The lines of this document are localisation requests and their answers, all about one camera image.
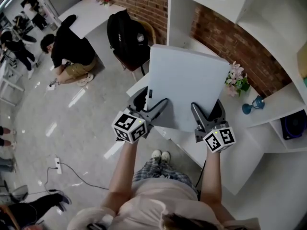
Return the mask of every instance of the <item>black t-shirt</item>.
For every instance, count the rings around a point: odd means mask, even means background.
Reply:
[[[89,41],[86,38],[80,39],[69,29],[76,19],[76,15],[68,16],[58,29],[51,52],[54,68],[62,65],[63,59],[87,66],[95,57]]]

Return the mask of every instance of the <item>person in black clothing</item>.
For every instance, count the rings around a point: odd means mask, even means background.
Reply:
[[[19,59],[27,67],[28,79],[30,79],[34,72],[34,68],[32,68],[32,64],[29,62],[28,58],[32,62],[37,63],[34,55],[24,47],[22,40],[18,42],[13,41],[12,33],[10,30],[3,30],[0,33],[0,40],[2,49],[9,49],[12,51],[16,55],[16,58]]]
[[[65,211],[62,203],[70,205],[71,200],[65,195],[52,194],[43,196],[31,203],[13,204],[8,206],[8,208],[15,217],[20,228],[23,229],[27,226],[35,225],[38,220],[54,206],[58,206],[61,211]],[[9,227],[15,228],[14,223],[9,215],[0,209],[0,229],[8,230]]]
[[[45,53],[51,53],[54,71],[60,83],[77,81],[79,86],[84,86],[94,78],[89,71],[95,66],[97,58],[88,40],[80,39],[70,30],[69,27],[76,19],[76,15],[68,16],[62,22],[56,36],[46,35],[40,45]],[[63,59],[73,64],[65,67],[62,64]]]

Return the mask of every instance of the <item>small object on floor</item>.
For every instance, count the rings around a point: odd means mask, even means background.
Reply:
[[[161,157],[162,152],[160,150],[154,150],[152,153],[152,158]]]
[[[35,68],[32,68],[30,71],[28,71],[28,79],[32,78],[33,72],[35,71]]]
[[[12,148],[13,150],[16,149],[16,146],[17,146],[17,141],[12,142],[11,148]]]
[[[80,87],[85,86],[88,82],[94,79],[94,75],[92,73],[88,73],[85,79],[81,79],[77,82],[77,85]]]
[[[171,161],[171,155],[168,151],[162,152],[161,160],[165,161],[166,163],[169,163]]]

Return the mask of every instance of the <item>wooden chair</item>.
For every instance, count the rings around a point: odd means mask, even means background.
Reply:
[[[142,26],[144,27],[148,41],[149,42],[151,41],[151,42],[153,42],[153,44],[156,44],[156,35],[155,35],[155,32],[154,32],[154,28],[149,23],[147,23],[145,21],[138,21],[138,22],[141,23]],[[135,82],[137,82],[137,79],[135,77],[134,71],[137,68],[141,68],[142,74],[143,74],[143,76],[145,76],[143,65],[146,62],[148,62],[149,58],[150,58],[150,47],[149,46],[145,49],[144,52],[142,52],[142,58],[139,59],[138,63],[134,63],[134,64],[130,64],[130,63],[124,61],[123,59],[121,59],[119,57],[119,55],[116,53],[115,50],[113,51],[113,54],[119,60],[119,62],[121,63],[124,70],[128,69],[129,71],[131,71]]]

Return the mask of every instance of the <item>red brick wall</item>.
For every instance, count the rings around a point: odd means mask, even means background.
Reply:
[[[167,0],[112,1],[127,8],[131,17],[149,22],[156,30],[158,43],[166,44]],[[240,63],[250,84],[263,97],[291,82],[281,65],[255,38],[204,6],[196,8],[191,36],[230,63]]]

